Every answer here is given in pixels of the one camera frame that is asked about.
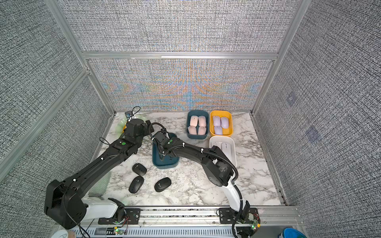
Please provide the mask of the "white storage box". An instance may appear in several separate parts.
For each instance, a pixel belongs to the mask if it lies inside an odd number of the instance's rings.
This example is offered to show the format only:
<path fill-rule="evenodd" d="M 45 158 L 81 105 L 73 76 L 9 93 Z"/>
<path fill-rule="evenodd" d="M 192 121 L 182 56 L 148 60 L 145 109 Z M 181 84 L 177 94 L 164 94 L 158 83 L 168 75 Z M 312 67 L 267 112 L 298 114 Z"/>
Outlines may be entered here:
<path fill-rule="evenodd" d="M 214 143 L 217 141 L 221 143 L 229 143 L 231 145 L 232 156 L 231 158 L 228 158 L 228 159 L 234 166 L 237 166 L 236 148 L 235 148 L 234 140 L 226 136 L 213 136 L 209 139 L 209 148 L 212 148 L 213 146 L 215 146 Z"/>

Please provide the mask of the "purple mouse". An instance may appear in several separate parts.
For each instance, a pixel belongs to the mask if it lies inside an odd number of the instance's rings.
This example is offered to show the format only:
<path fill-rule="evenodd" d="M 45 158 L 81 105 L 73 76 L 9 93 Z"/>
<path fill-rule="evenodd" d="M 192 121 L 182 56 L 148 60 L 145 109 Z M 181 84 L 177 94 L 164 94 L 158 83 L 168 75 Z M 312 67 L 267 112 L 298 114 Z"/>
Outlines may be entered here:
<path fill-rule="evenodd" d="M 223 128 L 221 126 L 214 126 L 214 133 L 216 135 L 223 135 Z"/>
<path fill-rule="evenodd" d="M 212 116 L 213 126 L 220 127 L 221 126 L 221 118 L 219 116 Z"/>
<path fill-rule="evenodd" d="M 228 129 L 230 127 L 230 122 L 228 117 L 221 117 L 221 127 L 223 129 Z"/>

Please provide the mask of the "yellow storage box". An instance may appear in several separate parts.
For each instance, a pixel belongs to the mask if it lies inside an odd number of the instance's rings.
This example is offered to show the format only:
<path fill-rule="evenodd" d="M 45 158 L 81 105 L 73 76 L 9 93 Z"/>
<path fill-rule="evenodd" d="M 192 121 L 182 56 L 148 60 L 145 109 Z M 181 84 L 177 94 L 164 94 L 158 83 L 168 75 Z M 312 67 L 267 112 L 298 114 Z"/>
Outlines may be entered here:
<path fill-rule="evenodd" d="M 215 132 L 214 119 L 220 118 L 220 125 L 217 126 L 217 132 Z M 228 111 L 214 110 L 209 114 L 209 131 L 212 136 L 227 136 L 230 137 L 233 134 L 233 117 Z"/>

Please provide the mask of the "pink mouse top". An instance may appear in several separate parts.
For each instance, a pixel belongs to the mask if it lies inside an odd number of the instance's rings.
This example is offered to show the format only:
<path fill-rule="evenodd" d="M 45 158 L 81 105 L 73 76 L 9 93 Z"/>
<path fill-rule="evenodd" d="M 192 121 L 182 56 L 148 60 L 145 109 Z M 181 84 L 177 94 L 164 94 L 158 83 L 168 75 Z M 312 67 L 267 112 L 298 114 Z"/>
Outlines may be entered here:
<path fill-rule="evenodd" d="M 205 116 L 198 116 L 198 126 L 199 127 L 207 127 L 207 120 Z"/>

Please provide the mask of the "teal storage box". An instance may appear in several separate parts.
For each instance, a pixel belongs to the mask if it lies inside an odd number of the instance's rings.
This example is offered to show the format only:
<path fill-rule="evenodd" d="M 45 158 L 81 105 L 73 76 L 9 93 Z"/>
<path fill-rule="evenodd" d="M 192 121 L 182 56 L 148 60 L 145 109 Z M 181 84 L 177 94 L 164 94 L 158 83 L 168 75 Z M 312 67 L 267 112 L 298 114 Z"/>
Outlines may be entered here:
<path fill-rule="evenodd" d="M 152 163 L 158 169 L 170 169 L 174 168 L 179 163 L 179 157 L 170 157 L 166 155 L 165 157 L 160 157 L 157 145 L 152 143 Z"/>
<path fill-rule="evenodd" d="M 190 118 L 191 116 L 205 116 L 206 117 L 206 120 L 207 120 L 207 132 L 205 135 L 190 135 L 188 133 L 188 127 L 190 125 Z M 209 113 L 206 112 L 206 111 L 203 111 L 203 110 L 191 110 L 188 112 L 188 115 L 187 115 L 187 123 L 186 123 L 186 133 L 187 133 L 187 136 L 188 138 L 190 139 L 206 139 L 207 138 L 207 135 L 209 133 Z"/>

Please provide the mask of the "white mouse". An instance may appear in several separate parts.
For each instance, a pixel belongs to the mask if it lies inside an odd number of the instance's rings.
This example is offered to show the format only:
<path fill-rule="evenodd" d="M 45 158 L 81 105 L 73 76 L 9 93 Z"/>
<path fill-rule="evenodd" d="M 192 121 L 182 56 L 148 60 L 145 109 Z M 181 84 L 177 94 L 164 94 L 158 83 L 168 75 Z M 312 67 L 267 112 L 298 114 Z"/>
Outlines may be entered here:
<path fill-rule="evenodd" d="M 231 151 L 231 145 L 229 143 L 222 143 L 221 150 L 226 155 L 226 157 L 231 158 L 232 151 Z"/>
<path fill-rule="evenodd" d="M 215 146 L 217 146 L 218 148 L 221 149 L 221 144 L 222 144 L 221 142 L 218 142 L 218 141 L 217 141 L 217 142 L 215 142 L 214 144 L 215 144 Z"/>

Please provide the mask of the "peach pink mouse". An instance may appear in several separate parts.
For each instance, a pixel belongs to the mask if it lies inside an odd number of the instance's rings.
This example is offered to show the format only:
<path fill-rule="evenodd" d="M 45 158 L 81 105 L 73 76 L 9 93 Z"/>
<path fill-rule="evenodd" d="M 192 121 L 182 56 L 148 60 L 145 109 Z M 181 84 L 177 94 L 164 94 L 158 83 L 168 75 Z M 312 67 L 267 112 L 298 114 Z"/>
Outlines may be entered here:
<path fill-rule="evenodd" d="M 197 127 L 197 125 L 198 125 L 198 116 L 195 116 L 195 115 L 191 116 L 190 126 Z"/>

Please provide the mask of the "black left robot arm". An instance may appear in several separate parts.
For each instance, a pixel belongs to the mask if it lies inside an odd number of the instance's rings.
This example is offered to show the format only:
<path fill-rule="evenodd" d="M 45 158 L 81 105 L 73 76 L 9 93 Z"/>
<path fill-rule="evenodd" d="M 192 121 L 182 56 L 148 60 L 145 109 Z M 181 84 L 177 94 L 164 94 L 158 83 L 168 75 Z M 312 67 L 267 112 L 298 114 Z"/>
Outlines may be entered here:
<path fill-rule="evenodd" d="M 105 219 L 111 223 L 124 220 L 125 206 L 109 198 L 83 201 L 87 192 L 109 171 L 137 154 L 145 136 L 151 132 L 150 121 L 132 119 L 122 135 L 97 159 L 63 181 L 53 180 L 46 190 L 44 213 L 65 229 L 72 229 L 87 219 Z"/>

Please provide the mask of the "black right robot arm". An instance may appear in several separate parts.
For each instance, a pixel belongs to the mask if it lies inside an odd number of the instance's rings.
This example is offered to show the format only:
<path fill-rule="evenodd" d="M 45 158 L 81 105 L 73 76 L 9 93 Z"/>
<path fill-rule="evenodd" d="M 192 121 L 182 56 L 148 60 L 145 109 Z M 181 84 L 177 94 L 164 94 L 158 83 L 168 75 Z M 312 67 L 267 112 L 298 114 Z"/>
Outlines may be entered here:
<path fill-rule="evenodd" d="M 188 144 L 177 137 L 169 137 L 166 128 L 157 122 L 148 123 L 148 134 L 160 156 L 183 157 L 200 164 L 208 180 L 218 187 L 229 189 L 226 197 L 237 220 L 246 219 L 250 206 L 246 204 L 236 185 L 239 173 L 235 165 L 218 146 L 203 148 Z"/>

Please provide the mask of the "black mouse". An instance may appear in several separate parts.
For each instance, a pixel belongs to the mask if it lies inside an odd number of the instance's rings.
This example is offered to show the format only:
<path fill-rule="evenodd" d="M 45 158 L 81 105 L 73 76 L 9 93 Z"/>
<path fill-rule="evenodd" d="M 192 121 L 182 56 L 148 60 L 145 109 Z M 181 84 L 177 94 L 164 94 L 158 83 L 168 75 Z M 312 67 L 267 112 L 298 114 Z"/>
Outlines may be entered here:
<path fill-rule="evenodd" d="M 137 175 L 139 175 L 141 177 L 147 173 L 147 168 L 140 163 L 134 164 L 132 167 L 132 170 L 134 173 L 136 173 Z"/>
<path fill-rule="evenodd" d="M 168 187 L 170 187 L 172 184 L 172 181 L 170 178 L 162 178 L 156 184 L 154 185 L 154 189 L 156 192 L 163 192 L 166 190 Z"/>
<path fill-rule="evenodd" d="M 144 178 L 141 176 L 136 176 L 130 184 L 129 192 L 132 194 L 137 193 L 141 189 L 143 183 L 144 183 Z"/>

